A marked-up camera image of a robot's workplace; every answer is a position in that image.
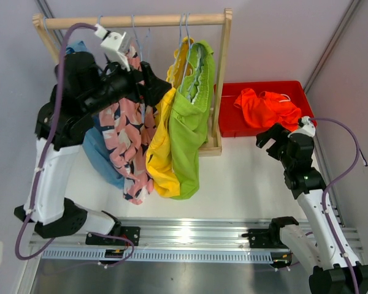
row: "wooden post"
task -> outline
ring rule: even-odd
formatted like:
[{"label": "wooden post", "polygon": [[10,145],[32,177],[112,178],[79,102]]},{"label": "wooden post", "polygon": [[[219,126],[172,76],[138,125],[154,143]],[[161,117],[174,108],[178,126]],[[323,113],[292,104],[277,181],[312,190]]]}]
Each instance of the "wooden post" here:
[{"label": "wooden post", "polygon": [[55,44],[48,35],[48,32],[44,28],[44,21],[42,14],[35,14],[33,16],[33,25],[41,38],[44,45],[48,48],[53,61],[57,64],[59,63],[59,50],[56,48]]},{"label": "wooden post", "polygon": [[223,81],[225,78],[226,60],[228,58],[229,38],[231,35],[232,10],[229,8],[225,8],[224,15],[225,15],[225,23],[222,26],[222,33],[221,33],[220,58],[218,62],[217,86],[214,97],[214,112],[212,118],[213,137],[217,135],[218,118],[220,116],[222,88],[223,88]]}]

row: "metal floor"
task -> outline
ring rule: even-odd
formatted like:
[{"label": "metal floor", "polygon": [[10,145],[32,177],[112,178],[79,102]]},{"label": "metal floor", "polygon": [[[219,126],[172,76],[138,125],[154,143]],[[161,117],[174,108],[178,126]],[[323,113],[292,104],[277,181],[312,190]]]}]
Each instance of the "metal floor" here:
[{"label": "metal floor", "polygon": [[301,265],[277,273],[269,271],[269,265],[187,262],[125,262],[109,269],[85,265],[61,271],[77,263],[82,262],[41,260],[31,293],[310,293],[308,276]]}]

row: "yellow shirt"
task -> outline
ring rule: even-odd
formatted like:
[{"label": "yellow shirt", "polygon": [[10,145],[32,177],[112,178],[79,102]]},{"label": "yellow shirt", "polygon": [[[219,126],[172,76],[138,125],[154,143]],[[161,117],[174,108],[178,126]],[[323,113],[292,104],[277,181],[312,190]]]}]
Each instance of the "yellow shirt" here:
[{"label": "yellow shirt", "polygon": [[[184,38],[181,50],[174,53],[175,63],[170,66],[166,80],[172,83],[170,89],[156,106],[158,114],[155,118],[156,132],[146,153],[146,168],[154,179],[154,188],[162,197],[180,195],[180,183],[172,169],[171,139],[168,133],[169,118],[171,117],[172,104],[176,88],[180,86],[186,63],[186,55],[190,45]],[[186,75],[192,71],[188,65]]]}]

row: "red plastic tray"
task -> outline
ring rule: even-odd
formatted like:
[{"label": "red plastic tray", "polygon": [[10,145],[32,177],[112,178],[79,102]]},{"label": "red plastic tray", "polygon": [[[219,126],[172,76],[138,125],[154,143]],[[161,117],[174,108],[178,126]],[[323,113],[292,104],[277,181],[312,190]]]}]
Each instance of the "red plastic tray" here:
[{"label": "red plastic tray", "polygon": [[298,81],[258,81],[253,83],[228,83],[223,85],[219,125],[222,137],[255,136],[265,129],[249,127],[242,110],[233,105],[241,90],[251,88],[259,95],[263,91],[289,95],[295,106],[301,108],[303,116],[313,117],[311,107]]}]

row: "green shirt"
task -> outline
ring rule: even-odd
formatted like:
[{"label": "green shirt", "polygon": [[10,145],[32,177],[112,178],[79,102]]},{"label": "green shirt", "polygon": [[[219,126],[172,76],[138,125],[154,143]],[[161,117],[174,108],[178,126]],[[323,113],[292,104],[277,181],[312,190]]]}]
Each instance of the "green shirt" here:
[{"label": "green shirt", "polygon": [[169,121],[172,166],[180,182],[180,196],[188,199],[199,189],[199,148],[207,140],[207,121],[213,97],[215,63],[206,41],[193,44],[192,73],[178,87]]}]

